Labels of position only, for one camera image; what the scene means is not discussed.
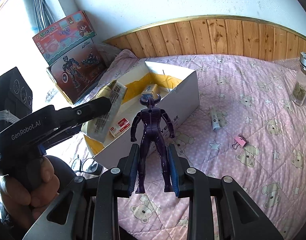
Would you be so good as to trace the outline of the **robot toy box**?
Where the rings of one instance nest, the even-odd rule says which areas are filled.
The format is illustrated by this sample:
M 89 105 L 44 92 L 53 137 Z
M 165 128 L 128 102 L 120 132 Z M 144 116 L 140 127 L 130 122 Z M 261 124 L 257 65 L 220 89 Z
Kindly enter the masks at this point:
M 106 68 L 94 42 L 88 39 L 60 56 L 48 68 L 48 73 L 69 103 L 75 104 L 82 100 Z

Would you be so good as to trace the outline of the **pink binder clip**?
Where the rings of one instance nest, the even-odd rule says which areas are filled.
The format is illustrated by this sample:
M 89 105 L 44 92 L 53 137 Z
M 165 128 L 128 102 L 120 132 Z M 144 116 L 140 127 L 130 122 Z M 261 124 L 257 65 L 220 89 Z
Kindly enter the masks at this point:
M 244 147 L 247 144 L 246 139 L 241 134 L 237 134 L 234 137 L 234 141 L 235 141 L 235 143 L 232 145 L 232 148 L 235 149 L 235 150 L 238 147 Z

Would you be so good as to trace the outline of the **purple action figure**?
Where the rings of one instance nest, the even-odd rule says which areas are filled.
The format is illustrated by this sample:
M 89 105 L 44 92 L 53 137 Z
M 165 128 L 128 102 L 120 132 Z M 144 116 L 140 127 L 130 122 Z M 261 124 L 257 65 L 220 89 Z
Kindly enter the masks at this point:
M 140 122 L 143 124 L 143 134 L 139 146 L 139 161 L 138 161 L 138 188 L 136 193 L 145 193 L 145 176 L 146 176 L 146 157 L 152 143 L 155 144 L 158 155 L 161 159 L 162 175 L 164 179 L 164 191 L 170 192 L 172 190 L 169 162 L 167 156 L 167 148 L 160 128 L 161 120 L 164 120 L 169 131 L 169 137 L 174 138 L 173 124 L 164 109 L 158 108 L 156 104 L 161 101 L 161 96 L 157 99 L 153 97 L 141 97 L 139 102 L 145 106 L 134 117 L 131 125 L 131 142 L 137 141 L 135 135 L 137 126 Z

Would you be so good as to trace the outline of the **wooden wall panelling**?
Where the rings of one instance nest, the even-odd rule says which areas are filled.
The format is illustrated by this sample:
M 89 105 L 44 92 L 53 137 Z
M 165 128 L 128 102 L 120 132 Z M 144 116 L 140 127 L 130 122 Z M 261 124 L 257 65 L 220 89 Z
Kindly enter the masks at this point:
M 306 36 L 272 22 L 242 16 L 202 15 L 149 24 L 105 41 L 137 57 L 239 55 L 275 61 L 306 53 Z

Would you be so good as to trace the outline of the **colourful cartoon toy box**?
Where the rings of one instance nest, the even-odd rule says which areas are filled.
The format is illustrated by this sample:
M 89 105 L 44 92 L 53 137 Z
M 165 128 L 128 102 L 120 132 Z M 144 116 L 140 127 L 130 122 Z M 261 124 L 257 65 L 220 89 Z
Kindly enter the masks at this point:
M 84 11 L 78 11 L 37 33 L 33 41 L 51 66 L 69 50 L 95 35 Z

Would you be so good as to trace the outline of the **gold tin box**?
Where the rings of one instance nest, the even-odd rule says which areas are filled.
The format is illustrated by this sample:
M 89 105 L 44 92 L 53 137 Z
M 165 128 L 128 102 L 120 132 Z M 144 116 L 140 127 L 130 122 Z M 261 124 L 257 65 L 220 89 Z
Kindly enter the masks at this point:
M 149 84 L 145 87 L 145 89 L 142 91 L 141 96 L 147 98 L 147 97 L 153 97 L 154 99 L 158 98 L 158 95 L 160 94 L 160 89 L 157 84 Z

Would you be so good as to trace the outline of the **red staples box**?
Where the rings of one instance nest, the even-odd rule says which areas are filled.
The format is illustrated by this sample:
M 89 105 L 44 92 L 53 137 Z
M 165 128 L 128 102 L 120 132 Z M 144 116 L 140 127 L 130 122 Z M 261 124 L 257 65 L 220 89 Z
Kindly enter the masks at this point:
M 126 118 L 122 118 L 111 126 L 109 132 L 112 137 L 117 138 L 122 135 L 122 133 L 124 133 L 130 126 L 130 122 Z

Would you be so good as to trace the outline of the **white cardboard box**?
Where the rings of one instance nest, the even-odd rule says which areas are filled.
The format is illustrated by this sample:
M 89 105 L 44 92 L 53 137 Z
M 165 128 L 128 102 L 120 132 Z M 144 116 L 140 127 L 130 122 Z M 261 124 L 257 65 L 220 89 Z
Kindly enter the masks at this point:
M 146 153 L 166 146 L 199 105 L 197 72 L 186 67 L 144 61 L 115 82 L 112 91 L 124 95 L 111 107 L 108 127 L 95 119 L 82 128 L 93 158 L 107 169 L 135 144 Z

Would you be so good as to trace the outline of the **black eyeglasses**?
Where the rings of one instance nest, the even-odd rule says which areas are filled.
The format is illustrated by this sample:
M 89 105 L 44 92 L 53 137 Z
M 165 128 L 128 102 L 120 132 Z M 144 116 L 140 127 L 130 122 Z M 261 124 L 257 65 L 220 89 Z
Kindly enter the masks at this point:
M 74 172 L 94 173 L 97 171 L 98 163 L 93 158 L 82 160 L 79 155 L 73 160 L 71 169 Z

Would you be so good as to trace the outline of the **glass jar with lid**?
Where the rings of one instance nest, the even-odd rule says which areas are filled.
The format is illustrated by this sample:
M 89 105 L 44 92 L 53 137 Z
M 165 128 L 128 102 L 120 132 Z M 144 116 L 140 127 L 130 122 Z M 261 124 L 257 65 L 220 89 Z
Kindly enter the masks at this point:
M 298 106 L 302 106 L 306 98 L 306 53 L 300 53 L 300 69 L 296 74 L 292 91 L 292 100 Z

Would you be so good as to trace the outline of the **cream tissue pack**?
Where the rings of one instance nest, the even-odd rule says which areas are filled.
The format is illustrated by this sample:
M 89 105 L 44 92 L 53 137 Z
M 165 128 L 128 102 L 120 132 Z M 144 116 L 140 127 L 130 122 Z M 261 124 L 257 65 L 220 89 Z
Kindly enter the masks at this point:
M 96 94 L 95 98 L 107 98 L 111 107 L 108 113 L 87 122 L 86 135 L 99 142 L 104 142 L 109 132 L 109 128 L 116 117 L 122 100 L 126 94 L 127 87 L 118 80 L 112 80 L 103 86 Z

